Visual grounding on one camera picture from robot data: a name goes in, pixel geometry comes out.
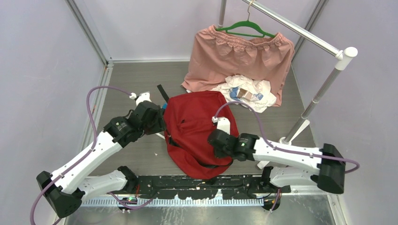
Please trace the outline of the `red backpack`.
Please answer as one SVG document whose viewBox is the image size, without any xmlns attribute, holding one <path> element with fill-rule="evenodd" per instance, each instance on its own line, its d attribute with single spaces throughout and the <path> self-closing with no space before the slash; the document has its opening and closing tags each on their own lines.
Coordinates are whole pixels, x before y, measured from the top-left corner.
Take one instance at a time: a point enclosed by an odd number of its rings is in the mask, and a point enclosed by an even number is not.
<svg viewBox="0 0 398 225">
<path fill-rule="evenodd" d="M 170 158 L 187 176 L 208 180 L 224 173 L 233 163 L 231 157 L 217 158 L 207 142 L 216 129 L 212 117 L 218 115 L 231 122 L 230 133 L 239 135 L 235 118 L 226 99 L 218 91 L 199 91 L 168 97 L 161 85 L 157 86 L 167 102 L 163 115 L 167 151 Z"/>
</svg>

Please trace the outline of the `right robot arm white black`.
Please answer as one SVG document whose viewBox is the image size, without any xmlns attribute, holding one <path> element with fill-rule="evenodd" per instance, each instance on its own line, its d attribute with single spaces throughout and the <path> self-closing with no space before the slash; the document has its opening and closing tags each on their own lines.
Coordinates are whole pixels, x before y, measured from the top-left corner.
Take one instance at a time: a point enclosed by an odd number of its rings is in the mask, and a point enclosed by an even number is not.
<svg viewBox="0 0 398 225">
<path fill-rule="evenodd" d="M 285 165 L 286 168 L 264 170 L 260 185 L 265 192 L 290 185 L 313 185 L 328 193 L 344 193 L 345 161 L 332 144 L 326 143 L 321 148 L 298 147 L 247 133 L 234 137 L 219 129 L 214 130 L 207 141 L 218 158 Z"/>
</svg>

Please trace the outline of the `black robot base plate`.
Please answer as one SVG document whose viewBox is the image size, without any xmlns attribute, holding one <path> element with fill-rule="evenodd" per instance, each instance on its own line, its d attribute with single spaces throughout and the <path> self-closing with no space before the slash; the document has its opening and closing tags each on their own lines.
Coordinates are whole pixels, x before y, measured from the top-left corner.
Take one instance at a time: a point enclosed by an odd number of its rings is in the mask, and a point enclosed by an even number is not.
<svg viewBox="0 0 398 225">
<path fill-rule="evenodd" d="M 266 184 L 260 175 L 220 175 L 209 180 L 199 180 L 182 175 L 139 176 L 130 190 L 113 191 L 114 195 L 138 196 L 144 199 L 185 200 L 214 199 L 220 192 L 223 200 L 254 199 L 275 194 L 277 188 Z"/>
</svg>

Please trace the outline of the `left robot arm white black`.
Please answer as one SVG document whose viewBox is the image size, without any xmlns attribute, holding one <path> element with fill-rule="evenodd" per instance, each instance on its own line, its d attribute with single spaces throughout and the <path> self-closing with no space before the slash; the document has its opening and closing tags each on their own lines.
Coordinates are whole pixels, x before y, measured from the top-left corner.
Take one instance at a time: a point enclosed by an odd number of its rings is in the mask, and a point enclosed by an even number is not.
<svg viewBox="0 0 398 225">
<path fill-rule="evenodd" d="M 115 117 L 94 139 L 92 145 L 53 172 L 42 171 L 36 180 L 42 196 L 59 218 L 73 214 L 83 202 L 113 191 L 134 192 L 138 177 L 127 166 L 92 179 L 88 178 L 99 165 L 129 143 L 144 135 L 165 130 L 165 110 L 150 101 L 137 104 L 126 116 Z"/>
</svg>

